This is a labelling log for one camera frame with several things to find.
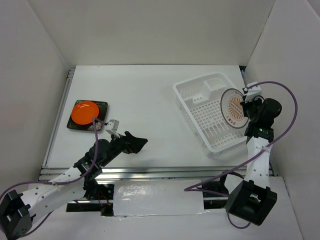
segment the white table surface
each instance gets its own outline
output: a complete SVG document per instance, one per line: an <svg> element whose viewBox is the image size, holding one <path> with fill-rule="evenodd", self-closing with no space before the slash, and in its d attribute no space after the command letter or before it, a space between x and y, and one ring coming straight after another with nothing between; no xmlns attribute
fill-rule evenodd
<svg viewBox="0 0 320 240"><path fill-rule="evenodd" d="M212 72L223 72L239 89L244 87L238 66L77 66L47 166L69 168L95 142L92 133L66 127L76 100L108 102L106 120L119 120L120 134L129 131L148 139L139 154L120 154L108 168L237 166L247 160L247 154L227 160L206 157L176 105L174 83ZM99 138L110 140L110 135L103 130Z"/></svg>
<svg viewBox="0 0 320 240"><path fill-rule="evenodd" d="M270 187L278 199L261 226L236 229L225 209L197 215L102 217L99 212L66 212L64 205L23 240L302 240L282 177L270 177ZM247 224L234 216L231 219L238 226Z"/></svg>

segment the purple cable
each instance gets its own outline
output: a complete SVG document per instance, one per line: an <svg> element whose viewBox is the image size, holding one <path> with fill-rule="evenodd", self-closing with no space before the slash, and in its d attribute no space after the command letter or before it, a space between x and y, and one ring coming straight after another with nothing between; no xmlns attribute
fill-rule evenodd
<svg viewBox="0 0 320 240"><path fill-rule="evenodd" d="M291 121L290 125L288 126L288 128L287 128L280 136L278 136L276 139L274 139L272 142L270 142L267 146L265 146L266 148L268 148L268 147L270 147L271 145L275 144L277 141L279 141L284 135L286 135L286 134L289 132L289 130L292 128L292 126L294 125L294 123L295 123L295 121L296 121L296 118L297 118L297 115L298 115L298 102L297 102L297 99L296 99L294 93L293 93L287 86L283 85L283 84L280 83L280 82L276 82L276 81L262 81L262 82L258 82L258 83L256 83L256 84L253 84L253 85L247 87L247 89L251 89L251 88L253 88L253 87L255 87L255 86L263 85L263 84L275 84L275 85L279 85L279 86L283 87L284 89L286 89L286 90L289 92L289 94L291 95L291 97L292 97L292 99L293 99L293 102L294 102L294 115L293 115L293 118L292 118L292 121ZM234 168L231 168L231 169L229 169L228 171L225 171L225 172L219 174L218 176L214 176L214 177L211 177L211 178L209 178L209 179L207 179L207 180L205 180L205 181L202 181L202 182L200 182L200 183L194 184L194 185L192 185L192 186L188 186L187 188L184 189L184 191L185 191L185 192L190 192L190 191L206 192L206 193L216 194L216 195L220 195L220 196L225 197L225 194L223 194L223 193L219 193L219 192L215 192L215 191L209 191L209 190L204 190L204 189L193 189L193 188L199 187L199 186L204 185L204 184L208 184L208 183L210 183L210 182L212 182L212 181L214 181L214 180L216 180L216 179L219 179L219 178L221 178L221 177L223 177L223 176L225 176L225 175L228 175L228 174L234 172L235 170L238 170L239 168L241 168L241 167L247 165L248 163L252 162L253 160L257 159L264 151L265 151L265 150L262 149L257 155L255 155L255 156L253 156L252 158L250 158L249 160L241 163L240 165L235 166ZM228 219L229 219L230 223L231 223L234 227L236 227L236 228L243 229L243 228L249 227L249 225L250 225L250 224L248 224L248 225L246 225L245 227L238 227L238 226L234 225L234 224L231 222L229 216L228 216Z"/></svg>
<svg viewBox="0 0 320 240"><path fill-rule="evenodd" d="M33 234L38 228L40 228L41 225L44 224L44 222L47 220L47 218L48 218L52 213L53 213L53 211L52 211L52 212L49 212L49 213L44 217L44 219L38 224L38 226L36 226L32 231L26 233L26 234L23 236L23 238L26 237L26 236L29 236L29 235Z"/></svg>
<svg viewBox="0 0 320 240"><path fill-rule="evenodd" d="M250 224L251 224L251 222L248 222L248 224L245 225L245 226L237 226L237 225L235 225L235 224L231 221L231 218L230 218L230 214L229 214L229 213L227 213L226 216L227 216L227 218L228 218L228 220L229 220L229 223L231 223L231 225L234 226L236 229L246 229L246 228L249 227Z"/></svg>
<svg viewBox="0 0 320 240"><path fill-rule="evenodd" d="M55 182L55 184L57 185L67 185L67 184L72 184L72 183L75 183L83 178L85 178L89 173L90 171L93 169L93 167L95 166L96 164L96 161L97 161L97 156L98 156L98 131L97 131L97 127L96 127L96 122L95 120L97 120L98 122L100 123L104 123L103 121L101 121L100 119L96 118L96 117L93 117L92 118L92 126L93 126L93 130L94 130L94 136L95 136L95 149L94 149L94 156L93 156L93 160L92 160L92 164L91 166L88 168L88 170L83 174L81 175L80 177L74 179L74 180L71 180L71 181L61 181L61 182ZM26 185L26 184L45 184L45 185L52 185L52 182L51 181L23 181L23 182L19 182L19 183L16 183L10 187L8 187L6 190L3 191L3 193L0 195L0 200L4 197L4 195L10 191L11 189L14 189L18 186L21 186L21 185ZM48 215L43 219L43 221L37 226L37 228L35 228L33 230L33 232L38 229L43 223L44 221L50 216L51 212L48 213Z"/></svg>

